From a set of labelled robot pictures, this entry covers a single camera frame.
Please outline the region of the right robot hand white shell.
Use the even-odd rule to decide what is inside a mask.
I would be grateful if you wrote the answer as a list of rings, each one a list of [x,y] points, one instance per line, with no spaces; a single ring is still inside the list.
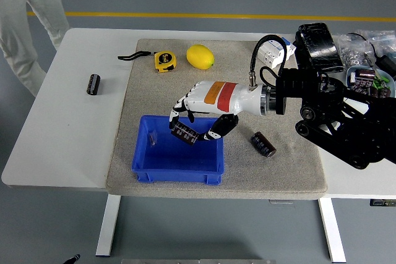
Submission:
[[[231,132],[238,124],[238,114],[247,112],[255,116],[263,116],[267,111],[264,103],[264,86],[258,85],[253,90],[233,82],[201,81],[173,106],[169,128],[179,122],[179,114],[187,112],[190,122],[194,122],[195,113],[213,113],[220,117],[198,140],[216,140]]]

